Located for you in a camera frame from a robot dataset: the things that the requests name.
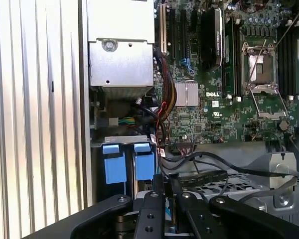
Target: cpu socket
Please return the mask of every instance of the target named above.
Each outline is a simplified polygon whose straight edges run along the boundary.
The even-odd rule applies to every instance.
[[[280,95],[277,84],[277,59],[273,44],[250,46],[244,42],[241,52],[241,76],[243,93],[251,95],[259,117],[278,120],[288,116],[286,105]],[[258,95],[267,94],[268,98],[277,97],[281,101],[281,110],[266,112],[260,108]]]

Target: blue plastic tab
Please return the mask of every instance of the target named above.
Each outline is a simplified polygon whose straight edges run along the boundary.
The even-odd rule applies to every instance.
[[[104,159],[106,184],[123,183],[127,181],[125,154],[110,158],[110,154],[120,153],[118,144],[104,145],[103,154],[109,155]]]
[[[134,144],[134,151],[136,153],[151,152],[149,143],[136,143]]]
[[[118,144],[103,145],[103,154],[119,153],[120,147]]]
[[[149,155],[135,156],[136,180],[152,180],[155,172],[155,156]]]

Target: chip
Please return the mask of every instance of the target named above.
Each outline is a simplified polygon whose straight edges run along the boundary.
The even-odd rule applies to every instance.
[[[230,134],[230,129],[225,128],[225,129],[224,129],[224,135],[229,135],[229,134]]]
[[[200,125],[195,126],[195,132],[196,133],[201,133],[201,126]]]

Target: heatsink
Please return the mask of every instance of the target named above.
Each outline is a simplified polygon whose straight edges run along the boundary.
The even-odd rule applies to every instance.
[[[177,101],[175,106],[199,106],[198,83],[175,83],[175,88],[177,92]]]

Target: dell logo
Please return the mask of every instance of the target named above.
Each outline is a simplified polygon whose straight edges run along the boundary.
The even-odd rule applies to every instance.
[[[206,97],[219,97],[218,92],[206,92]]]

